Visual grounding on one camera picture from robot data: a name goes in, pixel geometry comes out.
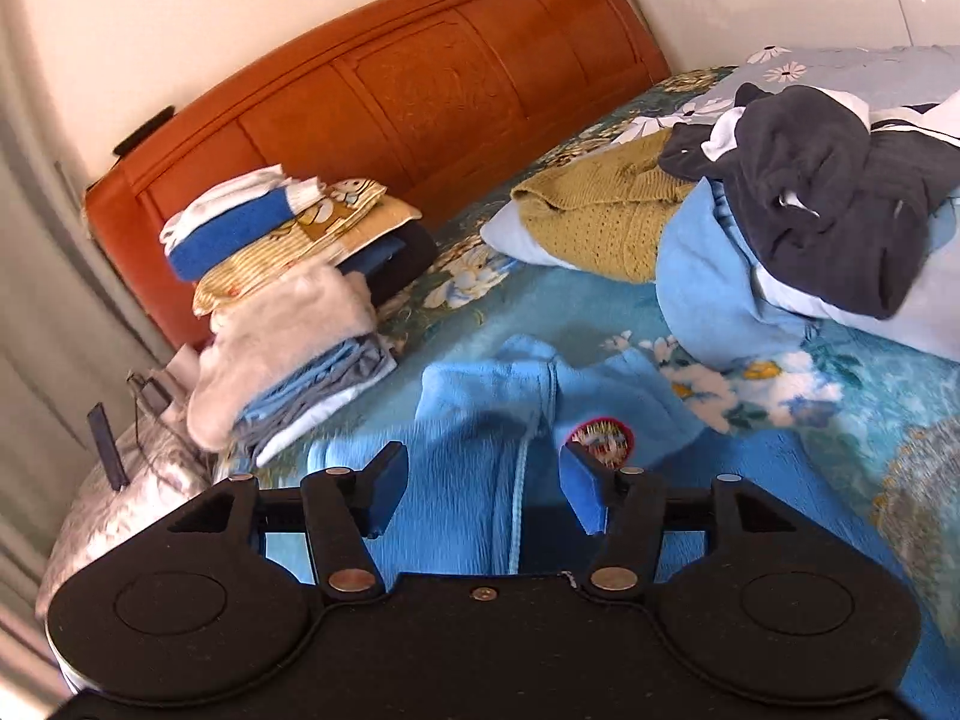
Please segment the white folded garment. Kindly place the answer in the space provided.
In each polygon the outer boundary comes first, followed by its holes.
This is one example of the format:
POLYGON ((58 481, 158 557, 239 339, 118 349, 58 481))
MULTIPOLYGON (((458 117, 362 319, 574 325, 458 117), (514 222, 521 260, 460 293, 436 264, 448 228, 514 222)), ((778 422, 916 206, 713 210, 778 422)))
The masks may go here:
POLYGON ((228 213, 233 208, 260 199, 272 190, 279 190, 281 199, 288 206, 288 215, 281 216, 281 221, 286 221, 319 200, 324 188, 324 182, 317 177, 306 181, 293 179, 279 164, 261 167, 209 188, 184 210, 171 216, 161 227, 160 244, 164 252, 169 254, 202 224, 228 213))

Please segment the cream fluffy folded garment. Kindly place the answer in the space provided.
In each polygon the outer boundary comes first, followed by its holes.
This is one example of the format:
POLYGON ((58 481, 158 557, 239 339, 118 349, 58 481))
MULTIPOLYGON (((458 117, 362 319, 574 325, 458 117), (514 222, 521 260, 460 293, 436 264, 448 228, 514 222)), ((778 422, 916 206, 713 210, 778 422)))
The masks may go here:
POLYGON ((304 364, 376 328, 363 273, 302 262, 236 304, 199 356, 187 431, 208 452, 226 449, 241 411, 304 364))

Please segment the floral covered bedside table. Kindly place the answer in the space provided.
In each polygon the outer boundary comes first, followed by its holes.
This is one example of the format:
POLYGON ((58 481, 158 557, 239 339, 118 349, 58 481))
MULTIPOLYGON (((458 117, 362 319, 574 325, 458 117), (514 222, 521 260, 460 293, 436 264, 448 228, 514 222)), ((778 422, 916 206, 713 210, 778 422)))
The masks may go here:
POLYGON ((130 484, 114 493, 102 466, 89 472, 53 543, 34 605, 37 619, 46 619, 53 595, 73 574, 212 486, 215 457, 185 429, 189 390, 164 369, 151 377, 171 395, 171 405, 155 416, 142 397, 133 399, 133 424, 116 439, 130 484))

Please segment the mustard knitted sweater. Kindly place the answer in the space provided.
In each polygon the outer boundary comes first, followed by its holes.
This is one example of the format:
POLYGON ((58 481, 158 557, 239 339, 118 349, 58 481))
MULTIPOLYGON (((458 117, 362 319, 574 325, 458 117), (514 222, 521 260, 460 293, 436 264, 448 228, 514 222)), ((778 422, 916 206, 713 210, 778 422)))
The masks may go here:
POLYGON ((550 255, 627 283, 654 278, 659 241, 693 185, 659 156, 669 128, 537 172, 511 190, 519 218, 550 255))

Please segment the grey curtain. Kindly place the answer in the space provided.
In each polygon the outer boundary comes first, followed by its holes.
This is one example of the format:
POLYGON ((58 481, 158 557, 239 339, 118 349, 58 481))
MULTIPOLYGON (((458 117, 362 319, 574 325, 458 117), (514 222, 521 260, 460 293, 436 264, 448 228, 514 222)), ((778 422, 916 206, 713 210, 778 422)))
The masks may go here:
POLYGON ((85 416, 127 408, 125 372, 163 340, 88 238, 47 143, 25 46, 2 26, 2 713, 44 717, 64 697, 39 583, 96 461, 85 416))

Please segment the light blue floral quilt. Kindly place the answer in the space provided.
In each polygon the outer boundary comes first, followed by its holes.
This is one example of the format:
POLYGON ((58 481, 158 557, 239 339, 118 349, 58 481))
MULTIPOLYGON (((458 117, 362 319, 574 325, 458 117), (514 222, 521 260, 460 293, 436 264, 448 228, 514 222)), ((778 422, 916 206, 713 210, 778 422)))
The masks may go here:
POLYGON ((957 356, 955 50, 773 47, 644 135, 693 188, 656 286, 695 358, 786 351, 824 320, 957 356))

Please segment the light blue garment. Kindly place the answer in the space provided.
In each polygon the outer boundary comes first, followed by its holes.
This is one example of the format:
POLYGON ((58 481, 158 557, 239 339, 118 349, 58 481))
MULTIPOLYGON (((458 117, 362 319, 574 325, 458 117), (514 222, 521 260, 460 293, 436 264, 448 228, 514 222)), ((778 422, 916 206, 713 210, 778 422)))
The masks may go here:
POLYGON ((768 302, 719 182, 703 179, 664 227, 656 296, 670 333, 704 366, 729 371, 813 340, 820 322, 768 302))

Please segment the orange wooden headboard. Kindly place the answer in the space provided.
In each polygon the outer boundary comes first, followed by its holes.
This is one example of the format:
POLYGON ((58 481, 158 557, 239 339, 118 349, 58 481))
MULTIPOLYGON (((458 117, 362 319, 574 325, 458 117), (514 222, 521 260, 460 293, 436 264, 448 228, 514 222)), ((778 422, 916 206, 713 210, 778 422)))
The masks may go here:
POLYGON ((376 0, 185 106, 88 190, 86 216, 167 341, 201 344, 160 232, 213 185, 272 164, 368 177, 438 227, 667 73, 628 0, 376 0))

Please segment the yellow striped cartoon garment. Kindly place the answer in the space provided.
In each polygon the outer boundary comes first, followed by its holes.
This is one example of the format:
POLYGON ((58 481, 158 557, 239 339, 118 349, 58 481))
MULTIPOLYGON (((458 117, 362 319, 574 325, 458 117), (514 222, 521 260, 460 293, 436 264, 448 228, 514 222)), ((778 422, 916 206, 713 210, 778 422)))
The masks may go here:
POLYGON ((192 312, 210 316, 244 301, 309 257, 340 265, 366 245, 384 238, 421 211, 394 199, 373 179, 347 179, 326 185, 319 199, 292 220, 229 254, 197 281, 192 312))

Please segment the dark grey hooded jacket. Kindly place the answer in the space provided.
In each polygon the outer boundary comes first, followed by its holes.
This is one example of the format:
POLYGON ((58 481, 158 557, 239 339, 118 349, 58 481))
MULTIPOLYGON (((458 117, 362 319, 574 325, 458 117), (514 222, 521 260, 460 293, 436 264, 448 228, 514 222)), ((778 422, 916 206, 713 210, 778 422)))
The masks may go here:
POLYGON ((832 89, 745 83, 714 124, 675 125, 659 166, 720 182, 777 280, 885 320, 918 278, 929 218, 958 187, 958 99, 874 109, 832 89))

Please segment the teal floral bed blanket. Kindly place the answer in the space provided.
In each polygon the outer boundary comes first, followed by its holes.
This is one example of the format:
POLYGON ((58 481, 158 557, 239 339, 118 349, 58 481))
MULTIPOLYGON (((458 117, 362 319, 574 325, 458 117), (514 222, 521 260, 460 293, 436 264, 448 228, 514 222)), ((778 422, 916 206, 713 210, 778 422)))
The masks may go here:
POLYGON ((576 366, 626 348, 651 356, 682 400, 720 433, 793 429, 818 471, 872 533, 895 541, 934 603, 958 590, 958 497, 913 494, 929 460, 911 458, 914 431, 957 415, 957 364, 832 322, 793 351, 748 353, 716 372, 667 335, 654 289, 515 259, 482 239, 508 203, 501 185, 439 232, 438 260, 381 310, 397 371, 259 468, 285 486, 308 470, 314 442, 374 431, 412 416, 420 379, 434 361, 493 355, 506 338, 548 341, 576 366))

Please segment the grey blue folded garments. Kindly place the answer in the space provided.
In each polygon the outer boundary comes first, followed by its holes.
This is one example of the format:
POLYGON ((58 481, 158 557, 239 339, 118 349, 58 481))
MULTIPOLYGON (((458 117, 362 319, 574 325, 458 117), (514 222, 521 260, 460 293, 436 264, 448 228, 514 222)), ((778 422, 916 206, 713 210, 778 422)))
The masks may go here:
POLYGON ((256 468, 267 465, 396 367, 381 335, 348 338, 245 405, 231 427, 229 455, 256 468))

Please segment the black smartphone on stand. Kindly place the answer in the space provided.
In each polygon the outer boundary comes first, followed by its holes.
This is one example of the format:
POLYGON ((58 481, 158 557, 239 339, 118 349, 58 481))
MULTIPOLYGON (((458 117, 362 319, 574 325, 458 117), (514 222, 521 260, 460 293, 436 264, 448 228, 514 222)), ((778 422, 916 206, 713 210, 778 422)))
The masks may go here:
POLYGON ((94 447, 98 452, 99 461, 104 470, 104 476, 109 483, 110 489, 114 493, 122 491, 130 484, 121 454, 117 450, 116 439, 112 427, 109 424, 106 408, 102 403, 96 405, 88 411, 86 415, 89 430, 94 440, 94 447))

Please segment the blue and white folded sweater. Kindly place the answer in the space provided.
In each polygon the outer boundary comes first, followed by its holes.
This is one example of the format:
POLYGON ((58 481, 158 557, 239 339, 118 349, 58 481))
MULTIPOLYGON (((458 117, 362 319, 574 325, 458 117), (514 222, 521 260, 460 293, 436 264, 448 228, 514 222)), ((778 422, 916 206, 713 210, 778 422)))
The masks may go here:
POLYGON ((296 216, 288 215, 288 206, 279 190, 272 190, 260 199, 233 208, 195 229, 189 238, 166 254, 167 263, 181 281, 199 281, 213 266, 236 254, 246 245, 258 241, 296 216))

